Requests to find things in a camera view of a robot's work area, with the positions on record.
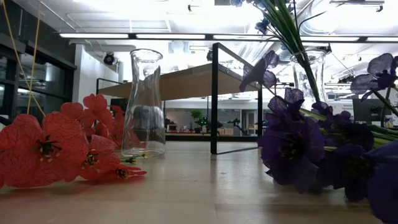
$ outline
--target desk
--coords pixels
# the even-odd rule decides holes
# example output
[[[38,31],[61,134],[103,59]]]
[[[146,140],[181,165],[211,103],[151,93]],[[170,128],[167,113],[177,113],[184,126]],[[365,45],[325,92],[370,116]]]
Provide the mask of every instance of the desk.
[[[219,150],[256,143],[219,142]],[[32,190],[0,190],[0,223],[56,224],[375,224],[366,202],[342,190],[322,196],[273,183],[259,151],[211,155],[208,142],[168,142],[165,157],[141,160],[145,179]]]

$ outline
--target wooden table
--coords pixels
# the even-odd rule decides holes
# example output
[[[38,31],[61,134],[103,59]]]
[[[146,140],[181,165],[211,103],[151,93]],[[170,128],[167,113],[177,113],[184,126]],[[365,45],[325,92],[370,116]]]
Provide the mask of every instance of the wooden table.
[[[219,150],[255,143],[219,143]],[[0,223],[266,224],[381,223],[366,202],[347,205],[342,190],[300,195],[273,183],[259,151],[210,155],[208,142],[168,142],[165,157],[142,160],[145,179],[83,181],[0,190]]]

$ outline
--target glass vase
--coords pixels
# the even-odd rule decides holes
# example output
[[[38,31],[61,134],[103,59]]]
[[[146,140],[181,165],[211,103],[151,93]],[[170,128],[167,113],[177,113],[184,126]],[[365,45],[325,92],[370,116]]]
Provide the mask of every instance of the glass vase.
[[[159,61],[155,50],[131,53],[132,88],[124,120],[123,156],[161,156],[165,152],[165,126],[160,99]]]
[[[304,103],[302,108],[311,110],[312,104],[316,102],[315,96],[308,81],[307,73],[299,61],[307,57],[311,71],[315,78],[320,101],[328,103],[325,86],[323,84],[323,67],[325,65],[326,53],[323,50],[305,50],[291,56],[290,61],[293,66],[295,88],[303,91]]]

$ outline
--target potted plant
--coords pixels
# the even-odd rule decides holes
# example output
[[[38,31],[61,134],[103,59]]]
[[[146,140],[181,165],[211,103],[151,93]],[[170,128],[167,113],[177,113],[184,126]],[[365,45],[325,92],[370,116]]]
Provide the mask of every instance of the potted plant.
[[[193,118],[195,123],[200,126],[200,127],[196,127],[193,129],[193,130],[195,130],[195,133],[198,134],[201,131],[200,121],[203,119],[203,112],[201,110],[192,110],[191,117]]]

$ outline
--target ceiling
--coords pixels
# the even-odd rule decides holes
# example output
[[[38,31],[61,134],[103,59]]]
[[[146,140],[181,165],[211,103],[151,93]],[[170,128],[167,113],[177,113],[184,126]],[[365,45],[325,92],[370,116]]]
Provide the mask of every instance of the ceiling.
[[[14,0],[32,14],[37,13],[38,0]],[[153,32],[153,33],[212,33],[257,34],[255,23],[262,19],[260,11],[243,4],[228,6],[229,0],[40,0],[42,20],[59,32]],[[303,23],[305,35],[397,35],[398,20],[394,15],[398,0],[385,0],[379,6],[337,5],[330,0],[296,0],[298,22],[327,11]],[[134,48],[151,48],[164,55],[162,69],[172,72],[208,63],[207,50],[214,42],[167,40],[92,40],[83,42],[86,50],[98,58],[105,52],[129,63],[128,53]],[[279,43],[223,42],[249,63],[256,61],[272,49],[289,60]],[[327,55],[325,82],[337,83],[350,73],[359,75],[367,63],[384,52],[398,53],[397,44],[331,44],[333,54]],[[242,74],[243,65],[227,56],[224,64]],[[276,68],[282,82],[293,82],[292,70],[284,63]]]

